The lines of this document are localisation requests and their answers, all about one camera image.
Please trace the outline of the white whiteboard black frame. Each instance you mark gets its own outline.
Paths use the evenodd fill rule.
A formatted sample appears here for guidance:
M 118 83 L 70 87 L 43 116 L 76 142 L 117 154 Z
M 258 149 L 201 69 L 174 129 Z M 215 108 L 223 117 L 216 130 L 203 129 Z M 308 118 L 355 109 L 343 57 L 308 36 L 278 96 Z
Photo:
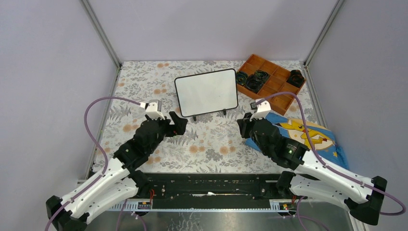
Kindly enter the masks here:
M 236 71 L 233 68 L 178 77 L 174 84 L 183 117 L 225 113 L 238 107 Z

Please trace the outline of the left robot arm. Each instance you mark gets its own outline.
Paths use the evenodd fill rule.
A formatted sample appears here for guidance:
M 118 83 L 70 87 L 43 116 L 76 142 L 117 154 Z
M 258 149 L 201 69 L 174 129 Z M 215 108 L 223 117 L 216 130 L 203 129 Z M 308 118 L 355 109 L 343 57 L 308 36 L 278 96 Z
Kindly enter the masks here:
M 46 201 L 47 226 L 58 231 L 83 231 L 99 214 L 116 203 L 145 197 L 150 181 L 139 170 L 166 137 L 183 135 L 187 119 L 171 111 L 170 119 L 148 117 L 133 138 L 123 143 L 103 169 L 63 197 Z

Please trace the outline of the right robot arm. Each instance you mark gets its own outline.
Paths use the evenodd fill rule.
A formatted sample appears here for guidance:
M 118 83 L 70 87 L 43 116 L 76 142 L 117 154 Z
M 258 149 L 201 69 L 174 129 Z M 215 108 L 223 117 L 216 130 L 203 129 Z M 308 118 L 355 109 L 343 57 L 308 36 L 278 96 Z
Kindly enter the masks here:
M 276 184 L 282 198 L 306 196 L 343 208 L 355 219 L 377 225 L 387 180 L 359 176 L 315 156 L 306 144 L 304 126 L 293 120 L 271 123 L 246 113 L 237 123 L 242 138 L 253 141 L 261 153 L 285 169 Z

